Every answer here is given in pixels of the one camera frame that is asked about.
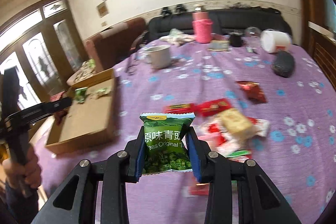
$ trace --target picture frame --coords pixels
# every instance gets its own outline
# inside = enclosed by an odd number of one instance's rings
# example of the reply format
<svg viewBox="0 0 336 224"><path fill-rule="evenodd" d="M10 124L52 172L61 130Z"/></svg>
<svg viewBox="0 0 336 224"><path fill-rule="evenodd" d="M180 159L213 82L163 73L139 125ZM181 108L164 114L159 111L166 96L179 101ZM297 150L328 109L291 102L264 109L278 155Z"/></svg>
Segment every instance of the picture frame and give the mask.
<svg viewBox="0 0 336 224"><path fill-rule="evenodd" d="M98 11L99 17L106 16L109 13L105 2L97 6L97 11Z"/></svg>

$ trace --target brown sofa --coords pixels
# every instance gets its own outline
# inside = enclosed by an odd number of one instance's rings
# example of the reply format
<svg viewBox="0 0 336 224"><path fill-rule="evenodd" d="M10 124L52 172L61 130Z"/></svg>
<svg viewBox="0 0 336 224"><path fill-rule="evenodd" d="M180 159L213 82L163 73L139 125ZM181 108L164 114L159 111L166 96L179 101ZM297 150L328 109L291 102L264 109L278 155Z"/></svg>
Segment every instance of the brown sofa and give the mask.
<svg viewBox="0 0 336 224"><path fill-rule="evenodd" d="M118 23L86 39L83 44L90 58L96 63L96 71L112 68L129 55L132 42L146 30L146 22L138 17Z"/></svg>

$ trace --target black sofa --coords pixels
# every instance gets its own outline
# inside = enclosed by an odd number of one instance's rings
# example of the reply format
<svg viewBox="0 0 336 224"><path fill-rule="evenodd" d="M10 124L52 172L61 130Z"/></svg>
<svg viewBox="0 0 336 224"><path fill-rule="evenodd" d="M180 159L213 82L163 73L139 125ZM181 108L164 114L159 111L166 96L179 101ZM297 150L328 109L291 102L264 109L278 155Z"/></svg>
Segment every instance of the black sofa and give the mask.
<svg viewBox="0 0 336 224"><path fill-rule="evenodd" d="M244 8L208 10L213 21L212 30L218 34L228 34L234 30L244 31L248 27L258 27L260 30L274 29L292 35L292 29L281 16L281 12L272 8ZM148 23L147 41L159 39L168 35L176 28L187 34L194 34L192 13L169 15L165 18L155 17Z"/></svg>

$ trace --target black bag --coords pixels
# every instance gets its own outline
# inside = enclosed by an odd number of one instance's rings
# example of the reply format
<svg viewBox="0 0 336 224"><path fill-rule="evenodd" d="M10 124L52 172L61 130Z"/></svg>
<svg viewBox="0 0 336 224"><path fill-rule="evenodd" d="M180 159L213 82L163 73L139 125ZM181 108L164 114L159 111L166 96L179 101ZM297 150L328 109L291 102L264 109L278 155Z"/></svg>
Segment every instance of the black bag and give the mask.
<svg viewBox="0 0 336 224"><path fill-rule="evenodd" d="M285 51L279 51L272 64L272 70L276 75L288 78L295 69L294 57Z"/></svg>

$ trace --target human hand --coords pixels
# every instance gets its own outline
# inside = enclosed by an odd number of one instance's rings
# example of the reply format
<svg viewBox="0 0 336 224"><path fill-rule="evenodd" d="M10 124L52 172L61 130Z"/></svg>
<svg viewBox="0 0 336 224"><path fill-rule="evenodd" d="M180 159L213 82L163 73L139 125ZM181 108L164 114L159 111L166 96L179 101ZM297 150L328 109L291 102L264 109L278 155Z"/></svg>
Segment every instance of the human hand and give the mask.
<svg viewBox="0 0 336 224"><path fill-rule="evenodd" d="M13 189L18 188L19 175L22 175L25 178L25 183L33 189L36 189L41 185L41 167L38 165L38 157L32 146L29 146L27 163L25 166L11 161L11 159L4 160L2 166L7 176L7 182Z"/></svg>

